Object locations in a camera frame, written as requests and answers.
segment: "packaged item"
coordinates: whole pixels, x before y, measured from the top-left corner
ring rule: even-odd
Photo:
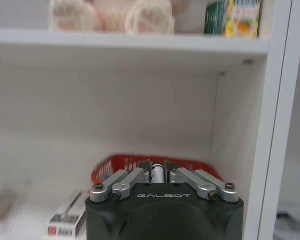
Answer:
[[[76,191],[63,203],[47,224],[48,236],[75,239],[86,219],[87,198],[87,192]]]
[[[13,221],[16,194],[5,184],[0,184],[0,234],[8,232]]]
[[[205,13],[204,34],[223,34],[225,8],[225,0],[217,1],[207,5]]]
[[[261,0],[228,0],[224,35],[253,39],[258,35]]]
[[[219,0],[206,8],[204,33],[253,39],[258,35],[261,0]]]

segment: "white shelving unit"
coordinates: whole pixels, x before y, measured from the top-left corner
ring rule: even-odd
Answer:
[[[272,239],[277,210],[300,221],[300,1],[293,1],[259,239]]]
[[[70,190],[88,189],[96,164],[118,153],[213,165],[244,200],[244,239],[268,239],[259,230],[292,2],[264,1],[260,36],[245,40],[55,33],[49,1],[0,0],[0,182],[30,184],[0,240],[43,239]],[[13,8],[24,15],[12,20]]]

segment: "metal linkage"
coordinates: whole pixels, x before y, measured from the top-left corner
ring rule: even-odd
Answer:
[[[90,199],[92,202],[101,203],[108,199],[112,186],[125,179],[129,175],[126,170],[119,170],[103,183],[95,184],[90,190]]]
[[[170,183],[176,184],[189,184],[193,189],[196,190],[197,195],[200,198],[207,200],[215,200],[218,198],[217,189],[213,184],[203,181],[198,176],[186,168],[174,168],[170,172]]]
[[[222,200],[230,203],[239,201],[239,195],[238,192],[235,191],[236,187],[233,183],[224,183],[203,170],[194,171],[194,175],[210,184],[215,185],[217,193]]]
[[[126,199],[131,194],[131,189],[136,184],[149,183],[150,172],[143,168],[135,168],[124,180],[112,186],[112,198],[115,200]]]

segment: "plush toy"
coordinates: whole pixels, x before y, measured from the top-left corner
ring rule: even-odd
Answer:
[[[174,34],[182,0],[51,0],[53,31]]]

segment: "red plastic basket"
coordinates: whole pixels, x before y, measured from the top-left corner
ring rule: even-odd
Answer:
[[[141,156],[141,155],[114,155],[109,157],[106,161],[96,166],[91,174],[91,180],[93,183],[102,183],[109,176],[114,174],[120,169],[133,170],[138,166],[138,163],[150,162],[156,164],[164,164],[166,162],[172,162],[179,164],[180,168],[186,168],[189,171],[204,170],[205,172],[213,175],[217,179],[222,181],[222,177],[219,173],[207,163],[177,159],[164,156]]]

